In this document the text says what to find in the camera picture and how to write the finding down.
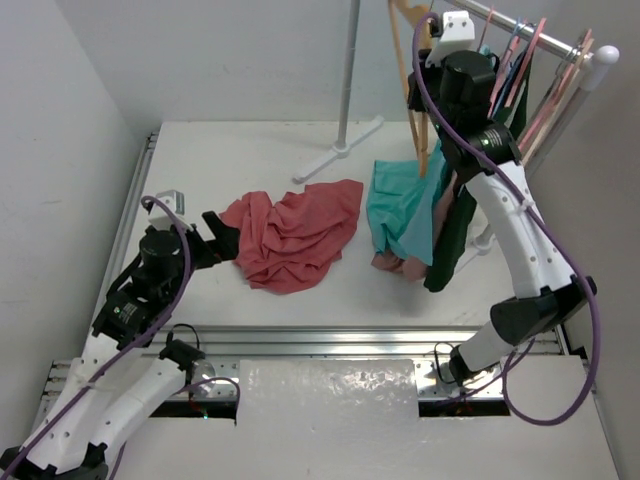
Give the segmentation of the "wooden clothes hanger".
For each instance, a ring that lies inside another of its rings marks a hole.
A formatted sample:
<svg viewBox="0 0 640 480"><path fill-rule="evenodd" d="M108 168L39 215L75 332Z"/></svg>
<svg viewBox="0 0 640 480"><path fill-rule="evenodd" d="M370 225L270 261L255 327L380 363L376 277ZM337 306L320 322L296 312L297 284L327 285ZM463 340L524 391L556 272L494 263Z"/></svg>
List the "wooden clothes hanger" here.
<svg viewBox="0 0 640 480"><path fill-rule="evenodd" d="M387 2L387 6L393 37L395 57L403 89L403 96L404 100L407 101L409 95L408 70L405 66L404 61L404 53L402 50L397 14L400 14L402 18L412 28L414 28L417 25L417 22L426 13L431 11L431 8L424 4L416 4L414 6L411 6L409 1L392 0L389 0ZM406 111L413 144L415 147L416 158L418 161L419 177L425 178L428 171L429 120L425 113L415 114L412 110L409 109L406 109Z"/></svg>

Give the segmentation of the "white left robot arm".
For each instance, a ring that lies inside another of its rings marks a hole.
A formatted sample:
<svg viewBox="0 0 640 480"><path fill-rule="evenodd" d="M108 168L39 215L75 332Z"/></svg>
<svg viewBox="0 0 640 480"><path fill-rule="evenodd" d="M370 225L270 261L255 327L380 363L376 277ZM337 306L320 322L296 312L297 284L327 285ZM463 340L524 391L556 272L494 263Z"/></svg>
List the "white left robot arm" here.
<svg viewBox="0 0 640 480"><path fill-rule="evenodd" d="M131 434L169 397L213 382L215 372L197 344L168 335L151 365L124 393L117 383L152 343L194 271L238 255L240 232L213 212L213 233L193 225L150 225L138 254L109 287L58 400L21 445L1 456L3 478L105 479Z"/></svg>

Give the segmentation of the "salmon red t-shirt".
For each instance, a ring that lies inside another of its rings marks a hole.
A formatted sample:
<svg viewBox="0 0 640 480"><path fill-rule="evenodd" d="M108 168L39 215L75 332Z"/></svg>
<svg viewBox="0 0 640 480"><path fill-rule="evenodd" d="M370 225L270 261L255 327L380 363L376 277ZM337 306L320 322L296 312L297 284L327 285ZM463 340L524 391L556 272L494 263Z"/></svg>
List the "salmon red t-shirt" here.
<svg viewBox="0 0 640 480"><path fill-rule="evenodd" d="M357 231L363 191L345 179L307 185L276 203L253 191L230 204L221 219L240 231L235 264L249 286L286 295L318 285Z"/></svg>

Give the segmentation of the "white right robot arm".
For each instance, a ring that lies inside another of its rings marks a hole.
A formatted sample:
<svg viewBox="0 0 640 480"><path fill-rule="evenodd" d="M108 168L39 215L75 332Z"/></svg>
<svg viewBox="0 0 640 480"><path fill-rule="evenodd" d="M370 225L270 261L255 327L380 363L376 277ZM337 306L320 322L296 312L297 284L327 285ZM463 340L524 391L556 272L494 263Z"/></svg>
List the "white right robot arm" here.
<svg viewBox="0 0 640 480"><path fill-rule="evenodd" d="M514 292L492 306L489 321L451 351L448 372L463 385L571 318L597 289L591 278L579 281L543 230L516 141L489 115L496 81L491 60L471 50L436 63L429 55L427 50L414 55L409 103L422 105L435 123L446 163L481 207L500 245Z"/></svg>

